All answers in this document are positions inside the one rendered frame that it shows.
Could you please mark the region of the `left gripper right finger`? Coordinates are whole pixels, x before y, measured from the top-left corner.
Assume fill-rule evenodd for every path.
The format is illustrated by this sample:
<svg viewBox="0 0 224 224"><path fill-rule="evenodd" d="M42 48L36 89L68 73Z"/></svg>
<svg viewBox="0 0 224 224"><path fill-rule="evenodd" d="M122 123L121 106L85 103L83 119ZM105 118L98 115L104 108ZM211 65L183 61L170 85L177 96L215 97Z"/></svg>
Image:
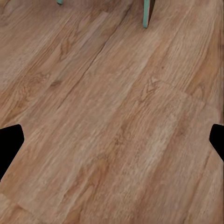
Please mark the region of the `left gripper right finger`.
<svg viewBox="0 0 224 224"><path fill-rule="evenodd" d="M224 161L224 126L214 124L210 132L209 140Z"/></svg>

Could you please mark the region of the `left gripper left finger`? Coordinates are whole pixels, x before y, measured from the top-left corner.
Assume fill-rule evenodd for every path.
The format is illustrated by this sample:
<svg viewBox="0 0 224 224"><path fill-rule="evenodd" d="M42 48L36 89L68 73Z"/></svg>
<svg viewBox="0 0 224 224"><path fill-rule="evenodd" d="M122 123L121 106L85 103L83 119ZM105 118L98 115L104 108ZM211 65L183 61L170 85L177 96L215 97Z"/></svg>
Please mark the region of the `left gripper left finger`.
<svg viewBox="0 0 224 224"><path fill-rule="evenodd" d="M0 180L24 143L20 124L0 129Z"/></svg>

